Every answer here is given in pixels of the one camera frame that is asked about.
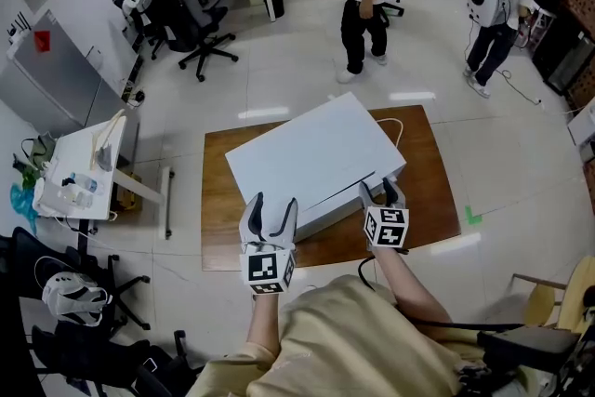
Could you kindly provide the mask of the white water dispenser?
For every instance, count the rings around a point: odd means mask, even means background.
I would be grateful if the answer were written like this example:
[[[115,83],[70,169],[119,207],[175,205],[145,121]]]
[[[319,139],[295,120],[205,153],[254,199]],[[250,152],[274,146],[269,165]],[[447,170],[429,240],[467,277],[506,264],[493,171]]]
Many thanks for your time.
[[[595,140],[595,97],[567,125],[578,148]]]

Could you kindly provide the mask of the silver fridge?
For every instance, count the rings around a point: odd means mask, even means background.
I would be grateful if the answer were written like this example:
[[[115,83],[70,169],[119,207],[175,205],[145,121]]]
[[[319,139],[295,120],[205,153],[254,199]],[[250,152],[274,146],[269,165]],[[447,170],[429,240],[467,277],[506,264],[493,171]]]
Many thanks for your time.
[[[51,31],[51,49],[36,51],[33,32]],[[6,53],[0,100],[40,132],[57,138],[110,120],[125,110],[121,160],[135,158],[139,116],[84,57],[51,11],[47,11]]]

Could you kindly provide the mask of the white microwave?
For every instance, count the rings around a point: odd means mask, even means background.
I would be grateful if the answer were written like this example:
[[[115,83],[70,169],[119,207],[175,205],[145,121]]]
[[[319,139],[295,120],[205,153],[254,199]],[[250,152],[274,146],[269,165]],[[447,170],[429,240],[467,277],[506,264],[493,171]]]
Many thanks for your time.
[[[298,215],[372,173],[396,178],[406,165],[394,140],[352,93],[248,141],[226,159],[246,202],[263,192],[263,227],[271,232],[293,198]]]

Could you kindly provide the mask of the black glass cabinet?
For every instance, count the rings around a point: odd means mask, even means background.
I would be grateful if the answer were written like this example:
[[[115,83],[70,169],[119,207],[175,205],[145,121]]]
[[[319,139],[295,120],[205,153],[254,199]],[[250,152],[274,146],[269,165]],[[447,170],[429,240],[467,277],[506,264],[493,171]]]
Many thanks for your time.
[[[563,96],[595,56],[595,41],[574,18],[555,19],[539,42],[532,61],[543,82]]]

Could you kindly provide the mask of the person's beige shirt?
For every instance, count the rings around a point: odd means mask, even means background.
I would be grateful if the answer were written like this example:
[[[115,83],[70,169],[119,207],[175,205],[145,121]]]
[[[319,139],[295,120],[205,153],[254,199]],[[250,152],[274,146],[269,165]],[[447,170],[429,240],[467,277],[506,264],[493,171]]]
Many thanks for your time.
[[[188,397],[456,397],[483,362],[476,333],[415,327],[352,275],[279,307],[279,339],[277,357],[246,342],[209,361]]]

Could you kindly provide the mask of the yellow wooden stool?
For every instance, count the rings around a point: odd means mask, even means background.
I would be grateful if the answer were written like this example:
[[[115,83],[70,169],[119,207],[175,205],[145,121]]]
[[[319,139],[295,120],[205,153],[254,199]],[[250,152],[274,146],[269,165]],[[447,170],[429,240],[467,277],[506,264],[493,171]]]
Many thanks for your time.
[[[523,314],[525,324],[583,335],[595,322],[595,257],[582,258],[567,284],[519,273],[512,279],[534,285]]]

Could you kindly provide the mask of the wooden clothes hanger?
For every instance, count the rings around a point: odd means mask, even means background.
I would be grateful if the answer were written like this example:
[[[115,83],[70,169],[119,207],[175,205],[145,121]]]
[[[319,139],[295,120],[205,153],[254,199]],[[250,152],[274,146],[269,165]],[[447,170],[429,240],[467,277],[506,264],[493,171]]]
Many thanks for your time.
[[[112,132],[114,131],[119,119],[124,115],[124,113],[125,113],[124,109],[121,109],[120,111],[118,111],[101,131],[93,134],[92,142],[91,142],[92,153],[91,153],[91,158],[90,158],[90,163],[89,163],[89,168],[91,170],[94,170],[96,167],[98,167],[95,163],[95,152],[101,146],[110,144],[110,138],[111,138]]]

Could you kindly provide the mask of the blue plastic bag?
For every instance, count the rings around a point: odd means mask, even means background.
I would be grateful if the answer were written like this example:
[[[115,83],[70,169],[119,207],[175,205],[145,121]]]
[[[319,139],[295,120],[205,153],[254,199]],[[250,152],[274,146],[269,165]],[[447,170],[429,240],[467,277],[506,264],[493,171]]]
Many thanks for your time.
[[[26,218],[33,235],[37,234],[38,213],[33,208],[33,189],[22,189],[16,183],[10,188],[10,203],[13,210]]]

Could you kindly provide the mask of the brown wooden table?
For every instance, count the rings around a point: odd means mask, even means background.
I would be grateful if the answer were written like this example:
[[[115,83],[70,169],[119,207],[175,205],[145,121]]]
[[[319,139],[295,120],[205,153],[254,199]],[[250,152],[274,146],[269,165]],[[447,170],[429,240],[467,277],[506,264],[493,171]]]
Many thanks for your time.
[[[460,234],[443,159],[423,107],[393,107],[370,113],[380,121],[390,139],[398,140],[399,150],[406,160],[404,171],[397,178],[410,211],[406,247],[433,245]],[[205,136],[201,201],[201,249],[205,271],[237,271],[240,268],[239,221],[245,210],[245,200],[225,155],[277,126],[276,123],[243,126]],[[300,268],[331,265],[368,257],[363,225],[362,214],[353,213],[299,242],[297,265]]]

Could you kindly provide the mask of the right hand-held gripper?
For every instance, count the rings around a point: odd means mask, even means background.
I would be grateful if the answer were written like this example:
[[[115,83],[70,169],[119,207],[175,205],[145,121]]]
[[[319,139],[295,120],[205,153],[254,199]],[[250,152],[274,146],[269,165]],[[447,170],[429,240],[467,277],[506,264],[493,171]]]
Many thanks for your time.
[[[364,234],[368,251],[373,248],[392,248],[407,253],[404,241],[409,228],[409,210],[405,196],[397,184],[383,179],[385,207],[374,200],[367,184],[359,182],[359,196],[364,210]]]

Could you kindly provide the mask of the clear water bottle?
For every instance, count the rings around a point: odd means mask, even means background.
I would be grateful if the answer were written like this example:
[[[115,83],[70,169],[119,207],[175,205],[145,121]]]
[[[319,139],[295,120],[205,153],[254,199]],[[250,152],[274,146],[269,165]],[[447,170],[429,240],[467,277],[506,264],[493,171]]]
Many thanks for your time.
[[[96,195],[104,194],[104,185],[100,180],[93,179],[88,175],[80,173],[72,173],[69,176],[69,179],[73,184],[85,191]]]

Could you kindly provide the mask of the white desk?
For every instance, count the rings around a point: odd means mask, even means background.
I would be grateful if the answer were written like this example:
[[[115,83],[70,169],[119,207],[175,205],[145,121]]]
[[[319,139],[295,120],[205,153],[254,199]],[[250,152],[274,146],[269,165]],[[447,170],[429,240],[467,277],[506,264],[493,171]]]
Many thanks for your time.
[[[170,183],[175,177],[175,172],[169,166],[164,167],[159,181],[160,189],[154,190],[117,168],[117,159],[126,129],[127,118],[125,116],[119,119],[110,138],[112,172],[102,171],[98,167],[94,170],[89,168],[92,136],[94,133],[101,131],[109,121],[84,128],[58,139],[52,160],[48,164],[43,178],[61,187],[61,196],[69,211],[67,216],[49,218],[89,221],[108,220],[112,212],[113,187],[117,185],[157,205],[159,212],[157,219],[158,236],[163,240],[167,240],[172,235],[169,224]],[[96,195],[73,184],[69,179],[72,173],[85,174],[93,179],[100,180],[104,185],[104,194]]]

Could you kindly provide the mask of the white electric kettle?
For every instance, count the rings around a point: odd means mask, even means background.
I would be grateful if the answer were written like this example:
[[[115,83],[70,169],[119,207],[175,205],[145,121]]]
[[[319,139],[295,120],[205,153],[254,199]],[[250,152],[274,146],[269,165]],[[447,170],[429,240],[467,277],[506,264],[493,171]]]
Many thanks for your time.
[[[69,208],[61,196],[61,187],[44,178],[35,182],[33,209],[42,217],[64,217]]]

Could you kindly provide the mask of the black battery pack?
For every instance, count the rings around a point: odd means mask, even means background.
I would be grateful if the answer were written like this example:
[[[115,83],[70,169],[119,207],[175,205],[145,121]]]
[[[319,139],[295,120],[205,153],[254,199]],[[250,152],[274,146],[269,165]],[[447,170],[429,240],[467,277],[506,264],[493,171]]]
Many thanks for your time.
[[[569,330],[542,326],[521,326],[503,332],[480,332],[478,345],[483,362],[496,370],[525,366],[555,373],[566,362],[579,340]]]

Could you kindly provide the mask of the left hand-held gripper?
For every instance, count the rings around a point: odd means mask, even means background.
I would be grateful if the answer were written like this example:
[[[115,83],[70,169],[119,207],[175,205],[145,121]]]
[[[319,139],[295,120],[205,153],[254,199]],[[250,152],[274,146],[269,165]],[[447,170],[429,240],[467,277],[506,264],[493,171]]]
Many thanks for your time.
[[[289,289],[296,268],[294,247],[298,221],[298,201],[293,198],[286,207],[277,232],[262,235],[263,192],[258,192],[247,204],[239,222],[239,233],[244,245],[240,255],[244,283],[255,296],[282,294]]]

